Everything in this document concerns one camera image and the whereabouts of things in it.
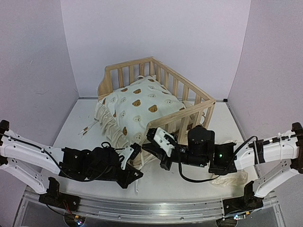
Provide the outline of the bear print cream cushion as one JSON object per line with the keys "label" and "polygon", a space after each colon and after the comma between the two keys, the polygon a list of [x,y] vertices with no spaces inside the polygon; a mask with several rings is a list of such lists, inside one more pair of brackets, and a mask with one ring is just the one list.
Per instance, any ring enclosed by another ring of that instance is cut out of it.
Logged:
{"label": "bear print cream cushion", "polygon": [[149,122],[185,109],[155,75],[138,76],[130,85],[119,88],[96,104],[93,122],[78,135],[84,136],[96,123],[115,148],[146,140]]}

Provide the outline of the wooden pet bed frame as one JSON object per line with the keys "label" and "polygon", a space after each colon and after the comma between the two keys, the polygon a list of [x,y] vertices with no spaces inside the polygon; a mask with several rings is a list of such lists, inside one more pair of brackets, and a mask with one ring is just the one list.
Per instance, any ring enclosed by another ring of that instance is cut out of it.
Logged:
{"label": "wooden pet bed frame", "polygon": [[105,68],[95,119],[118,148],[144,143],[152,127],[177,131],[182,141],[189,126],[209,126],[214,105],[215,100],[194,83],[147,57]]}

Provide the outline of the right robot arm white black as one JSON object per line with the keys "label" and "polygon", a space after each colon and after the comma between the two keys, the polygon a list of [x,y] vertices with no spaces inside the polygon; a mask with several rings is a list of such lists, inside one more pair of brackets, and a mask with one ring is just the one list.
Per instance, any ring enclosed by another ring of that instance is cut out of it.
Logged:
{"label": "right robot arm white black", "polygon": [[239,197],[238,205],[248,210],[270,191],[291,177],[303,172],[303,127],[299,122],[291,130],[276,137],[260,140],[250,137],[243,143],[215,143],[215,132],[198,125],[189,130],[187,145],[179,144],[174,134],[162,128],[147,132],[148,143],[143,150],[160,160],[161,168],[170,170],[173,162],[182,165],[205,167],[216,176],[224,176],[258,164],[279,161],[268,176],[252,183],[251,191]]}

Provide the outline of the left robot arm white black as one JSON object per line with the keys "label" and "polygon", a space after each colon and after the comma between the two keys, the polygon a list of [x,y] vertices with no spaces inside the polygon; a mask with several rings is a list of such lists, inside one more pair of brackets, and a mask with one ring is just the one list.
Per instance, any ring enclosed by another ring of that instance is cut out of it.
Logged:
{"label": "left robot arm white black", "polygon": [[93,150],[56,148],[27,140],[9,128],[9,122],[0,122],[0,168],[30,186],[36,193],[45,194],[45,199],[54,207],[63,203],[58,192],[59,182],[31,166],[35,165],[54,175],[81,183],[112,181],[126,189],[140,179],[143,173],[128,161],[141,151],[134,143],[116,149],[108,142]]}

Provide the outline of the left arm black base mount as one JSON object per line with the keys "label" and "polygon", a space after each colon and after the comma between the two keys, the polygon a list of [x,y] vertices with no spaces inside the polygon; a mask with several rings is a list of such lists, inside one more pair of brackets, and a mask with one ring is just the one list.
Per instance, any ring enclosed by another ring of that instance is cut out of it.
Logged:
{"label": "left arm black base mount", "polygon": [[60,183],[54,177],[41,179],[38,185],[40,188],[37,193],[40,203],[70,212],[78,210],[80,197],[61,192]]}

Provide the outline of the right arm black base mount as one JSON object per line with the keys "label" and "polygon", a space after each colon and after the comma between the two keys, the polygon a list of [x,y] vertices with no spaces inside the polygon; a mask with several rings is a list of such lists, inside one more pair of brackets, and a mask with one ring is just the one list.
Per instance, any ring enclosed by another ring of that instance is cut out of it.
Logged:
{"label": "right arm black base mount", "polygon": [[263,207],[263,198],[255,196],[253,192],[253,181],[244,187],[244,195],[240,197],[223,200],[223,216],[243,214]]}

